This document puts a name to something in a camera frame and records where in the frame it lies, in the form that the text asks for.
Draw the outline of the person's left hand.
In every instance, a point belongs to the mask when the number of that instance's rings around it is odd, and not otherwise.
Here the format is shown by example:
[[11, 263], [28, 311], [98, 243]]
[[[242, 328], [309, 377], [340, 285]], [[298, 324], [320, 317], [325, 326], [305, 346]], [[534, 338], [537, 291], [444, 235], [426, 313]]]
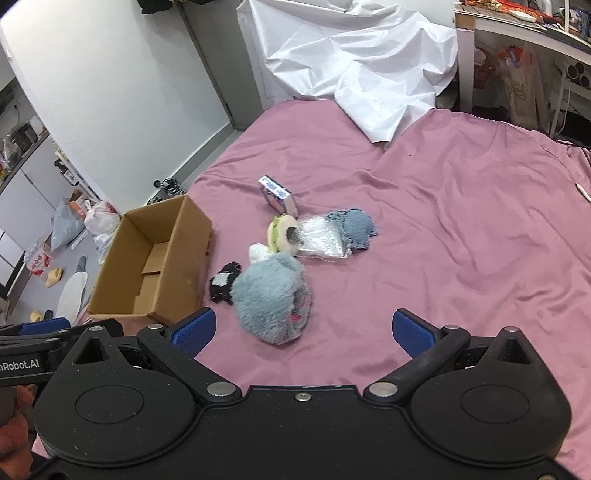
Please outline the person's left hand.
[[1, 478], [26, 479], [33, 462], [29, 447], [29, 426], [20, 409], [30, 407], [34, 397], [24, 386], [15, 388], [13, 414], [1, 427]]

